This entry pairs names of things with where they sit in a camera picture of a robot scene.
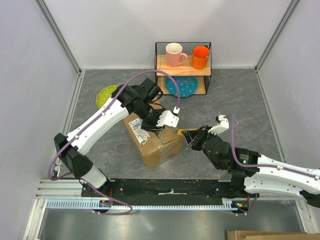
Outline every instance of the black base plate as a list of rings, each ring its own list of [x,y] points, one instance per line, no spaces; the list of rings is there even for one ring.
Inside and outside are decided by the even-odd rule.
[[[246,198],[244,190],[233,189],[227,180],[212,179],[112,179],[99,191],[135,206],[221,205],[222,198]],[[82,197],[101,196],[90,187],[82,188]]]

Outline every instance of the pink mug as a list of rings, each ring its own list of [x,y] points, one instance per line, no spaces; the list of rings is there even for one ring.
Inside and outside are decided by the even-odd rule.
[[[169,43],[165,47],[165,55],[166,55],[166,62],[170,67],[177,67],[187,61],[187,54],[182,52],[182,46],[179,43],[172,42]],[[180,61],[180,58],[185,56],[185,60]]]

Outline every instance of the gray countertop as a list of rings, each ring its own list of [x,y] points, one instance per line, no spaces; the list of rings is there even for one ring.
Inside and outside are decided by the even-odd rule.
[[[139,69],[87,70],[70,130],[83,124],[98,110],[96,96],[101,89],[123,84],[139,72]],[[140,83],[146,77],[154,79],[154,74],[144,75],[134,84]],[[177,98],[163,96],[160,101],[165,108],[173,109]],[[237,147],[280,160],[254,69],[213,69],[207,95],[192,95],[181,99],[178,127],[214,125],[216,115],[230,113],[235,113]],[[230,141],[230,134],[231,131],[228,130],[220,136],[224,141]],[[147,169],[122,121],[102,136],[87,156],[110,178],[230,178],[226,172],[216,170],[202,152],[191,150],[185,142],[180,154]],[[66,167],[62,165],[61,172],[66,171]]]

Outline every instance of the brown cardboard box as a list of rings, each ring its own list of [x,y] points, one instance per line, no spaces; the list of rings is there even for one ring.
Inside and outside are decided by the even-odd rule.
[[[228,240],[249,240],[248,237],[263,237],[263,236],[270,236],[273,235],[281,236],[281,235],[299,235],[299,234],[306,234],[305,232],[278,232],[278,231],[227,231],[227,238]]]
[[[154,109],[160,108],[159,105],[154,104],[152,104],[152,107]],[[158,135],[153,132],[146,132],[140,128],[141,120],[134,113],[127,116],[123,121],[148,169],[181,151],[183,136],[178,135],[177,130],[165,127]]]
[[[246,236],[245,240],[320,240],[320,234],[286,234],[286,235],[265,235]]]

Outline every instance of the yellow object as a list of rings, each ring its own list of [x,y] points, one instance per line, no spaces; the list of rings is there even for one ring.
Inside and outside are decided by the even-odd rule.
[[[95,103],[98,106],[98,108],[102,108],[102,106],[111,97],[111,94],[117,89],[117,87],[119,86],[118,85],[107,86],[98,93],[95,100]]]
[[[198,128],[181,128],[181,129],[178,129],[178,132],[177,134],[178,135],[182,135],[182,132],[183,131],[194,131],[194,130],[197,130]]]

